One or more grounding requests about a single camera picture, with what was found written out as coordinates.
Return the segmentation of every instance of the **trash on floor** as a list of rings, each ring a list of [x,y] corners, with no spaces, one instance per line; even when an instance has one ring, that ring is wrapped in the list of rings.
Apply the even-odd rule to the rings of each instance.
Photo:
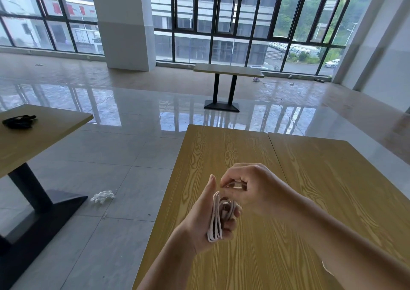
[[[102,192],[99,192],[98,194],[94,194],[94,197],[93,198],[91,198],[91,200],[90,201],[93,201],[94,203],[96,203],[96,202],[100,202],[101,204],[102,203],[104,203],[105,202],[105,200],[107,199],[107,198],[114,198],[115,197],[115,195],[113,194],[113,192],[112,191],[102,191]]]

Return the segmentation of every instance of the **black table leg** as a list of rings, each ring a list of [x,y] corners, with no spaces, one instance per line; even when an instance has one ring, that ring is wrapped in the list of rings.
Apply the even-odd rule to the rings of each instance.
[[[22,213],[23,220],[0,236],[0,289],[10,289],[40,252],[53,239],[87,196],[63,191],[45,191],[24,163],[9,173],[33,206]]]
[[[232,76],[232,83],[229,91],[228,102],[217,102],[218,98],[218,87],[219,87],[219,73],[215,74],[215,83],[214,83],[214,96],[212,100],[205,100],[204,109],[210,110],[222,110],[230,112],[239,112],[239,105],[237,103],[232,103],[233,93],[235,92],[237,75]]]

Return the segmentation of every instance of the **white string bundle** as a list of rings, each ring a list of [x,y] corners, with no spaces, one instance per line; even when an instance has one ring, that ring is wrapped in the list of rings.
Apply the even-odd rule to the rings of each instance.
[[[224,206],[229,205],[229,210],[225,210]],[[215,242],[222,239],[222,222],[226,222],[233,218],[237,203],[230,200],[221,200],[219,191],[214,194],[212,202],[212,217],[207,237],[209,242]]]

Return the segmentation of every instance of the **black metal base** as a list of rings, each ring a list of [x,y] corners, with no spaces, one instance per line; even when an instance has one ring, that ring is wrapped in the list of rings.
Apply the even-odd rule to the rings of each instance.
[[[224,101],[213,103],[212,100],[205,100],[204,109],[239,112],[239,105],[236,102],[228,104]]]
[[[53,205],[47,212],[32,211],[4,238],[0,254],[0,289],[10,289],[52,238],[64,226],[87,196],[63,191],[46,191]]]

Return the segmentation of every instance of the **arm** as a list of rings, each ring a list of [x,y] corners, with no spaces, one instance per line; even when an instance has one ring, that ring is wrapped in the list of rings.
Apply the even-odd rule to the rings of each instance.
[[[262,164],[235,164],[221,179],[247,182],[221,196],[291,226],[345,289],[410,289],[409,269],[300,195]]]
[[[137,290],[185,289],[194,257],[212,248],[207,239],[212,216],[212,197],[217,191],[214,175],[209,178],[202,194],[180,225],[172,232],[165,246],[152,263]],[[234,211],[241,215],[241,208]],[[223,239],[231,240],[236,221],[231,219],[223,225]]]

